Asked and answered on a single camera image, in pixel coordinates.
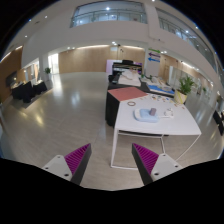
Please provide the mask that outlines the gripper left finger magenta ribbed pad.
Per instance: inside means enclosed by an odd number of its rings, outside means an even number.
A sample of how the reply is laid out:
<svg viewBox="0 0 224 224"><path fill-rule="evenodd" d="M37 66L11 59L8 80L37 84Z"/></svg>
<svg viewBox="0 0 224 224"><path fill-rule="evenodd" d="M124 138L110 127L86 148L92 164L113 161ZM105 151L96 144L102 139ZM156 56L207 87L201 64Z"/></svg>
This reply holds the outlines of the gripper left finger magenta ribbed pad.
<svg viewBox="0 0 224 224"><path fill-rule="evenodd" d="M56 155L42 169L79 185L84 176L91 153L91 144L88 143L66 156Z"/></svg>

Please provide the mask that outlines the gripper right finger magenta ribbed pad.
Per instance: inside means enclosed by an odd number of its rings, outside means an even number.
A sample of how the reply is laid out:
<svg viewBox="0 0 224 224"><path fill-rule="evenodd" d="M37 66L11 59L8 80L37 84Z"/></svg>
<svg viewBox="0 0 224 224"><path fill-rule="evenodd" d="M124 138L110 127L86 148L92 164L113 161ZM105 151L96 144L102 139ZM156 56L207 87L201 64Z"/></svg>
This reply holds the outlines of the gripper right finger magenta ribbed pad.
<svg viewBox="0 0 224 224"><path fill-rule="evenodd" d="M157 154L136 143L132 144L132 155L144 185L182 169L182 166L169 155Z"/></svg>

